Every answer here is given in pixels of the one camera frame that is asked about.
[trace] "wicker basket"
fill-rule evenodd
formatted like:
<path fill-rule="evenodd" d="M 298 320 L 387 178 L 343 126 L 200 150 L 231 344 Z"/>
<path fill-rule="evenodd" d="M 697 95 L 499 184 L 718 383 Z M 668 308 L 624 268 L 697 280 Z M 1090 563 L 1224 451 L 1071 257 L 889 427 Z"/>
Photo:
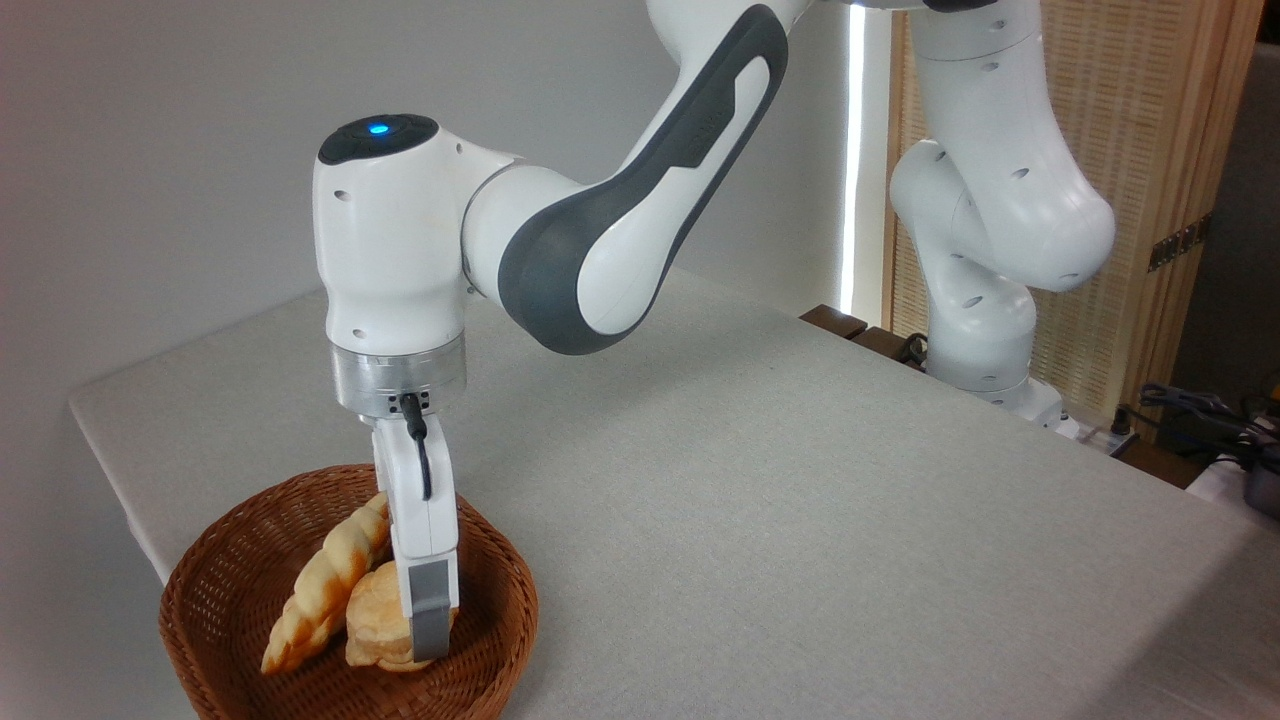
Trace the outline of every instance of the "wicker basket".
<path fill-rule="evenodd" d="M 214 523 L 174 569 L 160 635 L 205 719 L 497 717 L 538 629 L 532 575 L 458 498 L 461 612 L 449 656 L 417 673 L 348 667 L 346 635 L 293 673 L 259 674 L 271 625 L 325 534 L 375 492 L 371 465 L 326 468 L 266 489 Z"/>

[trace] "silver flange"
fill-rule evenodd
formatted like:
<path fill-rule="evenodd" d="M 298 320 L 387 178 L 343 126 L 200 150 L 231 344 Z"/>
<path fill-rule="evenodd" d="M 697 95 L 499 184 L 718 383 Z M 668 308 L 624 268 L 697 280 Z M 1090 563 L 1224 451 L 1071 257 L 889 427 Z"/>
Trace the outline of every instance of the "silver flange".
<path fill-rule="evenodd" d="M 413 355 L 361 355 L 330 345 L 338 402 L 365 418 L 398 418 L 401 396 L 413 393 L 425 411 L 435 411 L 466 388 L 462 337 Z"/>

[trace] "gray tablecloth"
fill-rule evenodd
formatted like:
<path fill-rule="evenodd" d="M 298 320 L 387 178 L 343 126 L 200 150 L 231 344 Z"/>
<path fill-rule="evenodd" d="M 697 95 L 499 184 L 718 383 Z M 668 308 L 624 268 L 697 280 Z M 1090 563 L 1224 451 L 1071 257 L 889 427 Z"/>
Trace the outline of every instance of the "gray tablecloth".
<path fill-rule="evenodd" d="M 161 578 L 214 519 L 370 460 L 310 296 L 72 405 Z M 468 305 L 442 416 L 541 615 L 509 717 L 1280 716 L 1280 542 L 673 272 L 613 348 Z"/>

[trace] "twisted bread roll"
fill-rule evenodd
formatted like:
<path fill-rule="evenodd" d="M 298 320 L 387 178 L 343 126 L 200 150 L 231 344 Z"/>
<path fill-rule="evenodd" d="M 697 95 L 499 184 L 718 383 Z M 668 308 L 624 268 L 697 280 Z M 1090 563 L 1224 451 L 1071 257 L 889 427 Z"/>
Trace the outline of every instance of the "twisted bread roll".
<path fill-rule="evenodd" d="M 390 546 L 387 493 L 378 493 L 325 536 L 293 583 L 293 596 L 262 653 L 264 675 L 288 673 L 324 650 L 346 623 L 351 591 Z"/>

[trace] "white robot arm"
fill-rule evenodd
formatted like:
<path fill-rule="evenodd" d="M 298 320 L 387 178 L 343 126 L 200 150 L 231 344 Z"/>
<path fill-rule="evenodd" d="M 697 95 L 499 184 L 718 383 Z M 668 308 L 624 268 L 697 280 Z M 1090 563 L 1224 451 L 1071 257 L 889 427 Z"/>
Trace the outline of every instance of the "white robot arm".
<path fill-rule="evenodd" d="M 1064 434 L 1061 396 L 1028 374 L 1036 304 L 1111 252 L 1115 217 L 1050 106 L 1038 1 L 911 17 L 932 140 L 893 173 L 893 209 L 929 295 L 931 375 Z"/>
<path fill-rule="evenodd" d="M 594 352 L 625 338 L 644 319 L 690 227 L 773 99 L 786 69 L 787 33 L 810 3 L 648 0 L 658 36 L 680 65 L 678 78 L 620 169 L 595 184 L 485 150 L 420 115 L 356 120 L 321 146 L 312 210 L 337 395 L 374 428 L 375 466 L 390 496 L 402 610 L 411 620 L 416 659 L 448 650 L 449 610 L 458 605 L 453 477 L 435 411 L 466 382 L 462 297 L 468 284 L 557 352 Z M 1047 111 L 1047 96 L 1043 108 L 1033 102 L 1044 92 L 1043 61 L 1019 69 L 1029 55 L 1018 50 L 1018 40 L 1009 41 L 1023 32 L 1029 33 L 1023 38 L 1038 38 L 1036 0 L 856 4 L 932 8 L 920 9 L 913 22 L 927 28 L 916 29 L 918 49 L 931 40 L 946 49 L 937 60 L 948 65 L 922 85 L 941 99 L 927 102 L 929 122 L 940 123 L 940 141 L 954 161 L 933 163 L 941 150 L 916 149 L 931 165 L 904 160 L 908 169 L 893 186 L 904 217 L 919 218 L 908 220 L 913 236 L 936 225 L 933 242 L 961 247 L 972 258 L 965 272 L 982 269 L 975 261 L 982 263 L 996 284 L 1007 283 L 997 273 L 1052 288 L 1083 282 L 1105 250 L 1087 256 L 1068 251 L 1064 259 L 1057 247 L 1075 242 L 1071 228 L 1079 222 L 1062 208 L 1092 208 L 1092 191 L 1085 192 L 1083 178 L 1074 179 L 1079 172 Z M 974 8 L 983 10 L 970 13 Z M 948 40 L 952 19 L 979 13 L 975 22 L 987 23 L 986 35 Z M 986 58 L 964 49 L 972 42 L 998 56 L 987 61 L 1004 63 L 1005 72 L 979 67 L 980 74 L 965 74 L 972 58 Z M 1037 42 L 1025 45 L 1039 51 Z M 1030 77 L 1036 68 L 1038 86 Z M 983 82 L 1010 73 L 1027 76 L 1019 87 L 1034 106 L 1029 115 L 1014 109 L 1002 115 L 973 97 L 988 91 Z M 1043 140 L 1046 149 L 1023 155 L 988 146 L 991 138 L 1023 132 L 1011 129 L 1023 123 L 1034 128 L 1018 147 Z M 1009 163 L 1012 168 L 1005 169 Z M 1024 168 L 1020 186 L 997 182 Z M 1060 176 L 1070 177 L 1053 179 Z M 1030 187 L 1039 190 L 1010 200 L 1015 190 Z M 942 191 L 951 195 L 934 196 Z M 1038 193 L 1053 197 L 1041 202 Z M 970 197 L 978 210 L 956 210 Z M 927 269 L 929 278 L 945 278 L 937 288 L 931 284 L 931 299 L 954 293 L 947 283 L 955 286 L 963 274 Z M 1052 279 L 1042 283 L 1046 278 Z M 995 291 L 982 292 L 995 300 Z M 931 352 L 937 348 L 933 340 Z"/>

